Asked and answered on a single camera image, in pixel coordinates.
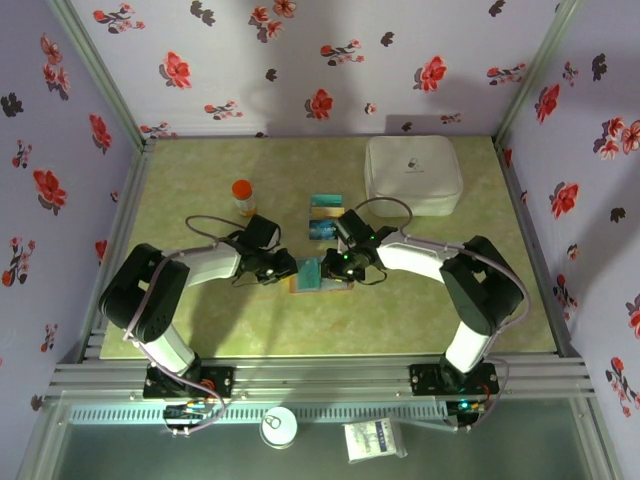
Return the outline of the silver tin can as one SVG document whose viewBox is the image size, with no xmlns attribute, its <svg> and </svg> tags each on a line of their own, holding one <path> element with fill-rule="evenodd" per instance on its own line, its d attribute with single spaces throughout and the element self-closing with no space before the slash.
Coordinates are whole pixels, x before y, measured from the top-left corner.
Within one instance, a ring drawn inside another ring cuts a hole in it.
<svg viewBox="0 0 640 480">
<path fill-rule="evenodd" d="M 289 448 L 298 433 L 298 421 L 289 408 L 277 406 L 262 417 L 259 433 L 263 442 L 274 449 Z"/>
</svg>

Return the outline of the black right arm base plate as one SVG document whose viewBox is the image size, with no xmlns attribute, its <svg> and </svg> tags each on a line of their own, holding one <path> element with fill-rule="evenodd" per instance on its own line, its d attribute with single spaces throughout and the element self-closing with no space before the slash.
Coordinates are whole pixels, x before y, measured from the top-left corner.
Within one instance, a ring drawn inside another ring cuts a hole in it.
<svg viewBox="0 0 640 480">
<path fill-rule="evenodd" d="M 412 364 L 409 383 L 414 396 L 495 395 L 500 390 L 496 369 L 490 363 L 480 363 L 468 373 L 448 365 Z"/>
</svg>

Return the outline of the aluminium cross rail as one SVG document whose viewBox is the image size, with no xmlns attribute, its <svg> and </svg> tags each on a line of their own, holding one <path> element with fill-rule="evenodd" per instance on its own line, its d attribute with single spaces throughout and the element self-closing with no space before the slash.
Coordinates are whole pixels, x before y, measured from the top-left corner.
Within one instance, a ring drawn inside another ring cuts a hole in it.
<svg viewBox="0 0 640 480">
<path fill-rule="evenodd" d="M 412 397 L 413 364 L 435 364 L 435 355 L 302 356 L 206 359 L 206 366 L 235 370 L 231 398 L 239 403 L 373 401 Z M 595 388 L 580 358 L 553 354 L 504 355 L 494 360 L 504 400 L 592 398 Z M 44 397 L 139 400 L 144 360 L 89 359 L 55 367 Z"/>
</svg>

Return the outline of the aluminium corner post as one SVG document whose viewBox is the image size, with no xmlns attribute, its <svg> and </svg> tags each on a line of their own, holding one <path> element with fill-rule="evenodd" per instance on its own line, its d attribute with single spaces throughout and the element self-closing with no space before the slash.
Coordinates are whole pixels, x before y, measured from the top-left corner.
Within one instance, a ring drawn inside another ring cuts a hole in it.
<svg viewBox="0 0 640 480">
<path fill-rule="evenodd" d="M 143 152 L 147 141 L 143 138 L 134 117 L 121 95 L 113 77 L 99 54 L 95 43 L 84 27 L 71 0 L 45 0 L 57 21 L 74 45 L 96 87 L 116 116 L 134 148 Z"/>
<path fill-rule="evenodd" d="M 549 62 L 562 44 L 573 17 L 581 9 L 584 2 L 585 0 L 559 0 L 553 20 L 528 67 L 528 74 L 509 104 L 496 134 L 492 136 L 492 143 L 496 149 L 506 141 L 510 129 L 523 109 L 527 96 L 543 79 Z"/>
</svg>

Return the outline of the aluminium side rail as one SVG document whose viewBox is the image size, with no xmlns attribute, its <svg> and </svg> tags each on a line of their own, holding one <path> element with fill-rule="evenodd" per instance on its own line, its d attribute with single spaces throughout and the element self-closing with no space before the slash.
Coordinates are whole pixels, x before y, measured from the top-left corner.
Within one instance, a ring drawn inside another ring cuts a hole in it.
<svg viewBox="0 0 640 480">
<path fill-rule="evenodd" d="M 97 279 L 92 290 L 82 334 L 77 345 L 77 352 L 71 360 L 74 364 L 81 364 L 87 360 L 94 361 L 100 359 L 100 352 L 110 321 L 101 313 L 99 301 L 126 257 L 137 210 L 156 145 L 156 140 L 145 141 L 143 148 L 133 157 L 125 185 L 120 193 L 114 223 L 108 238 L 106 253 L 102 259 L 102 264 L 99 267 Z"/>
<path fill-rule="evenodd" d="M 491 136 L 492 146 L 495 149 L 507 190 L 518 221 L 529 262 L 532 267 L 536 282 L 537 297 L 544 308 L 546 321 L 554 341 L 553 352 L 559 357 L 580 358 L 580 354 L 571 343 L 571 335 L 563 317 L 560 304 L 552 292 L 552 279 L 549 275 L 544 254 L 541 250 L 538 235 L 531 219 L 526 203 L 521 199 L 524 193 L 517 175 L 512 167 L 508 167 L 504 160 L 504 147 Z"/>
</svg>

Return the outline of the white zip case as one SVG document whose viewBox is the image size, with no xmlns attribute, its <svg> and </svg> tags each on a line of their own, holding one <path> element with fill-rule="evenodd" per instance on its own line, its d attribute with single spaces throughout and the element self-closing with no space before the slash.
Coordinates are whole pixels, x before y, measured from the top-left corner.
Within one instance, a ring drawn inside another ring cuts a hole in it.
<svg viewBox="0 0 640 480">
<path fill-rule="evenodd" d="M 379 217 L 448 216 L 463 193 L 454 146 L 444 136 L 378 136 L 365 148 L 367 205 Z"/>
</svg>

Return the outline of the blue sky-print card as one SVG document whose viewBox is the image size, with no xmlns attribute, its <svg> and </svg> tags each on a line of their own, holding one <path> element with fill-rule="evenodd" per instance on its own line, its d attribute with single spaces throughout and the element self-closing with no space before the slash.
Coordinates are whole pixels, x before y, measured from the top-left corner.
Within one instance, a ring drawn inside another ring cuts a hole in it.
<svg viewBox="0 0 640 480">
<path fill-rule="evenodd" d="M 334 221 L 331 219 L 311 219 L 309 221 L 309 239 L 313 241 L 336 240 Z"/>
</svg>

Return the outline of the white tissue packet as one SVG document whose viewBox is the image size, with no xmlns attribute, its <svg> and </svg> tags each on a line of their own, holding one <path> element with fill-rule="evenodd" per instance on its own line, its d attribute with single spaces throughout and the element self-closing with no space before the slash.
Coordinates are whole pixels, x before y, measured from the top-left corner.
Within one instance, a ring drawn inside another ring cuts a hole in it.
<svg viewBox="0 0 640 480">
<path fill-rule="evenodd" d="M 399 425 L 390 418 L 344 424 L 343 427 L 350 464 L 408 455 Z"/>
</svg>

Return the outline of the orange-capped pill bottle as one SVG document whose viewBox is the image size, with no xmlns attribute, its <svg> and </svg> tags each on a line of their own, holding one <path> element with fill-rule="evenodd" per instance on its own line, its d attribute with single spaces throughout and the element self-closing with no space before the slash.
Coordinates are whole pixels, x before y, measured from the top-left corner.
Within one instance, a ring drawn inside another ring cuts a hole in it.
<svg viewBox="0 0 640 480">
<path fill-rule="evenodd" d="M 243 216 L 252 216 L 257 212 L 253 187 L 248 180 L 235 181 L 231 187 L 236 206 Z"/>
</svg>

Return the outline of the teal green card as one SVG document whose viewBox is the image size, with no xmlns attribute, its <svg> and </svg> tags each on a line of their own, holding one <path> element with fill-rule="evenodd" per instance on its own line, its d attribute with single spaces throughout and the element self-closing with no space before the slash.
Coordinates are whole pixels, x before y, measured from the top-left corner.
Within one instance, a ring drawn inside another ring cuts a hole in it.
<svg viewBox="0 0 640 480">
<path fill-rule="evenodd" d="M 300 292 L 313 292 L 321 287 L 320 264 L 316 257 L 300 259 L 296 276 L 296 288 Z"/>
</svg>

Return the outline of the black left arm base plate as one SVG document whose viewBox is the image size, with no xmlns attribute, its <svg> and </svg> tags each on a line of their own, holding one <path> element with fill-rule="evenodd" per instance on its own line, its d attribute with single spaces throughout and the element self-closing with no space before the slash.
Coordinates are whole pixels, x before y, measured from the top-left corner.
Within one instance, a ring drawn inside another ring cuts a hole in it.
<svg viewBox="0 0 640 480">
<path fill-rule="evenodd" d="M 193 365 L 184 378 L 217 392 L 224 399 L 231 397 L 235 383 L 235 368 L 231 366 Z M 145 399 L 205 398 L 209 394 L 201 389 L 185 385 L 162 373 L 157 367 L 146 370 L 143 397 Z"/>
</svg>

